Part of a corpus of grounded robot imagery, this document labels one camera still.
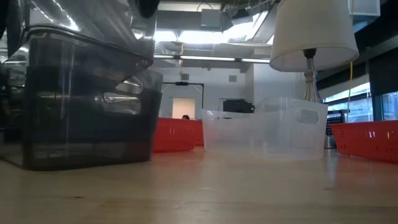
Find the open doorway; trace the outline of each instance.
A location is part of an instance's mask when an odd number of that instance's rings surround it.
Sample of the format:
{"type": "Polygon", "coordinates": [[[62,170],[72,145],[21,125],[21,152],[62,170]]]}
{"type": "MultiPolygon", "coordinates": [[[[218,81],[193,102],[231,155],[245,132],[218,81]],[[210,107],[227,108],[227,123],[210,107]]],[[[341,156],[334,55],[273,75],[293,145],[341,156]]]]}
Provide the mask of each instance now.
{"type": "Polygon", "coordinates": [[[188,115],[190,119],[195,119],[195,105],[193,98],[173,98],[172,117],[181,119],[183,115],[188,115]]]}

